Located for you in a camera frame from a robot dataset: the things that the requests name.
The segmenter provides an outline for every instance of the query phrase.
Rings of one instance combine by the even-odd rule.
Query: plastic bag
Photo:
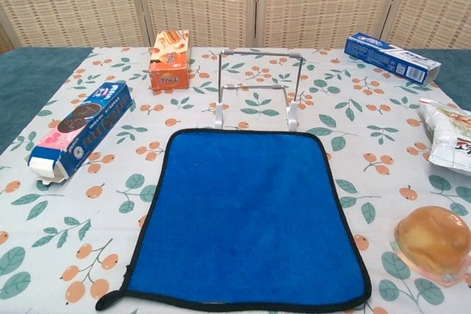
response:
[[[420,99],[420,112],[433,135],[431,155],[435,165],[471,176],[471,112]]]

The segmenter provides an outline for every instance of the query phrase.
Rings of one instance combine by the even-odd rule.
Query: metal stand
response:
[[[274,57],[290,57],[294,59],[298,59],[300,61],[300,66],[297,71],[297,79],[296,79],[296,89],[294,91],[294,98],[291,103],[288,101],[288,95],[286,94],[286,88],[287,86],[285,85],[247,85],[247,86],[229,86],[229,85],[224,85],[221,86],[221,64],[222,64],[222,55],[233,55],[233,54],[244,54],[244,55],[271,55]],[[304,62],[304,58],[301,56],[300,53],[272,53],[270,51],[231,51],[231,50],[224,50],[221,53],[219,53],[219,75],[218,75],[218,101],[216,103],[216,123],[215,127],[216,129],[222,129],[222,126],[224,124],[224,116],[222,113],[222,94],[225,90],[237,90],[239,88],[268,88],[272,90],[283,90],[283,93],[285,95],[285,101],[286,101],[286,115],[287,115],[287,124],[288,124],[288,130],[290,132],[295,132],[298,126],[297,122],[297,90],[298,87],[300,86],[300,77],[301,77],[301,68],[302,68],[302,63]]]

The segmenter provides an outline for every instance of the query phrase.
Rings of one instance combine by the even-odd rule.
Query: floral tablecloth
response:
[[[93,313],[100,296],[120,287],[169,136],[214,126],[219,51],[194,48],[191,87],[160,92],[149,89],[148,48],[95,48],[0,156],[0,312]],[[389,245],[393,222],[417,207],[446,207],[471,224],[471,179],[427,161],[431,143],[417,109],[422,97],[454,103],[435,85],[416,86],[339,49],[296,51],[307,60],[298,130],[320,136],[325,145],[372,280],[371,299],[356,311],[468,313],[466,282],[443,288],[423,279]],[[225,84],[279,83],[294,95],[295,60],[262,55],[223,60]],[[25,157],[105,81],[129,85],[130,111],[67,182],[49,188],[37,182]],[[287,130],[279,90],[227,90],[224,103],[225,129]],[[240,171],[238,177],[250,173]],[[124,299],[107,311],[186,310]]]

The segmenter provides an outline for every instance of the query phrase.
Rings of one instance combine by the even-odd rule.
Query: cookie box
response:
[[[189,41],[188,30],[157,33],[149,64],[153,90],[188,88]]]
[[[29,167],[44,184],[70,178],[131,104],[126,84],[104,83],[39,142]]]
[[[442,65],[361,32],[348,37],[345,53],[418,85],[426,85],[435,80]]]

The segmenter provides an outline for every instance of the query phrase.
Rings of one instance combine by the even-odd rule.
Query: blue toothpaste box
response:
[[[345,53],[419,85],[435,80],[442,65],[361,32],[348,37]]]
[[[44,184],[69,178],[131,104],[126,84],[104,83],[39,142],[29,167]]]

